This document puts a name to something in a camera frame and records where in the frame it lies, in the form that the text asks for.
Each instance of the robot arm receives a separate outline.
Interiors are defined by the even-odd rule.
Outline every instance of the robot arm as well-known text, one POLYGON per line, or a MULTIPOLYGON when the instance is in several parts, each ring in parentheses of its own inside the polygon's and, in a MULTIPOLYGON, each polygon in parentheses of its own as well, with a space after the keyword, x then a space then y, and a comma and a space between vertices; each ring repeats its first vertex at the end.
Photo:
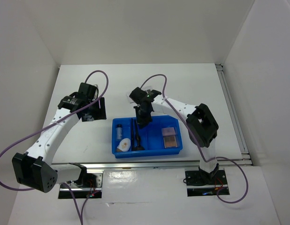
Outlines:
MULTIPOLYGON (((209 159, 216 156, 215 138, 219 126, 205 104, 200 104, 199 106, 189 105, 168 97, 163 97, 159 91, 151 90, 151 92, 147 93, 140 88, 135 88, 131 92, 130 98, 138 104, 134 108, 136 110, 137 124, 140 128, 147 126, 152 121, 151 112, 163 113, 180 120, 177 114, 165 101, 165 99, 167 99, 186 121, 202 148, 205 158, 209 159)), ((202 173, 205 174, 204 176, 208 179, 211 179, 216 174, 218 168, 219 165, 216 159, 208 163, 204 160, 200 160, 199 170, 202 171, 202 173)))
MULTIPOLYGON (((98 97, 98 88, 81 83, 78 92, 64 97, 50 124, 57 123, 70 113, 86 106, 98 97)), ((106 119, 105 102, 102 97, 84 111, 75 113, 55 126, 45 130, 40 138, 24 154, 16 153, 12 159, 17 182, 42 192, 49 192, 55 184, 72 180, 78 186, 92 178, 86 167, 69 163, 51 166, 60 144, 74 125, 82 121, 106 119)))

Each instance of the blue bin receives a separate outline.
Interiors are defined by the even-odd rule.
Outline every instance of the blue bin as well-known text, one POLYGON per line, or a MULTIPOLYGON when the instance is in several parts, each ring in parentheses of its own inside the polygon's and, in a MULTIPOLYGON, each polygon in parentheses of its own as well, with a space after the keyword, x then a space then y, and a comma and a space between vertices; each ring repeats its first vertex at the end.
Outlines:
MULTIPOLYGON (((131 157, 143 157, 143 156, 162 156, 162 155, 175 155, 183 149, 181 132, 178 125, 178 120, 171 116, 152 116, 153 121, 150 122, 143 129, 139 129, 139 135, 141 137, 141 145, 145 150, 132 151, 131 147, 127 152, 116 152, 121 140, 117 140, 116 127, 118 124, 122 125, 122 139, 130 139, 130 125, 131 118, 117 118, 113 119, 112 126, 112 153, 116 158, 131 158, 131 157), (177 147, 174 148, 164 148, 164 140, 162 135, 162 128, 174 127, 176 132, 176 142, 177 147)), ((133 123, 134 130, 134 146, 137 145, 135 138, 136 129, 133 123)))

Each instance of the gray wall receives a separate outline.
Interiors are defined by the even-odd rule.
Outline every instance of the gray wall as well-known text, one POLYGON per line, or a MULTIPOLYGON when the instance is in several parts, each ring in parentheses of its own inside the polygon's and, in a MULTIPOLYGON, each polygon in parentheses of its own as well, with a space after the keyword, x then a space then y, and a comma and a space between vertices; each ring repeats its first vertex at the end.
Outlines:
MULTIPOLYGON (((0 152, 42 127, 57 76, 57 66, 28 19, 23 5, 0 0, 0 152)), ((0 160, 0 179, 13 187, 11 158, 33 140, 13 148, 0 160)), ((0 225, 8 223, 15 191, 0 186, 0 225)))
POLYGON ((53 58, 64 65, 222 63, 253 3, 23 1, 53 58))
POLYGON ((290 225, 290 0, 256 0, 224 63, 251 156, 290 225))

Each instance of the wall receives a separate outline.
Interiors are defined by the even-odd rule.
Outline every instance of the wall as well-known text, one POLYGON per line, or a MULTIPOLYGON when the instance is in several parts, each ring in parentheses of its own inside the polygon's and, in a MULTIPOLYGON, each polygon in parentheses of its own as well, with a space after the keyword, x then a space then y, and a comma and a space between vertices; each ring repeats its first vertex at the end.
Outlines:
POLYGON ((253 3, 23 1, 53 58, 64 65, 222 63, 253 3))
POLYGON ((290 0, 256 0, 224 63, 251 156, 290 225, 290 0))
MULTIPOLYGON (((0 152, 41 128, 57 66, 19 1, 0 1, 0 152)), ((11 158, 32 140, 13 148, 0 160, 0 179, 13 187, 11 158)), ((8 223, 16 192, 0 186, 0 225, 8 223)))

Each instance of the blue tray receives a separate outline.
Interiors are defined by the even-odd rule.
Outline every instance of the blue tray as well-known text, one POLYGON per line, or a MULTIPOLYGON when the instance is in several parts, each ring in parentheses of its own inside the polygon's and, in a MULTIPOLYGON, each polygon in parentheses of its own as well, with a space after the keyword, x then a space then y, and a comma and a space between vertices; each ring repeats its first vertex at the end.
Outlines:
MULTIPOLYGON (((130 157, 142 157, 142 156, 162 156, 162 155, 175 155, 183 149, 181 132, 178 125, 178 120, 171 116, 152 116, 153 121, 150 122, 143 129, 138 129, 141 136, 141 145, 145 150, 131 151, 131 147, 127 152, 116 152, 116 148, 121 140, 116 139, 116 126, 122 125, 122 139, 130 139, 130 123, 131 118, 117 118, 113 119, 112 127, 112 153, 116 158, 130 158, 130 157), (176 148, 164 148, 164 140, 162 135, 162 128, 174 127, 176 132, 176 148)), ((135 126, 133 124, 134 138, 136 135, 135 126)))

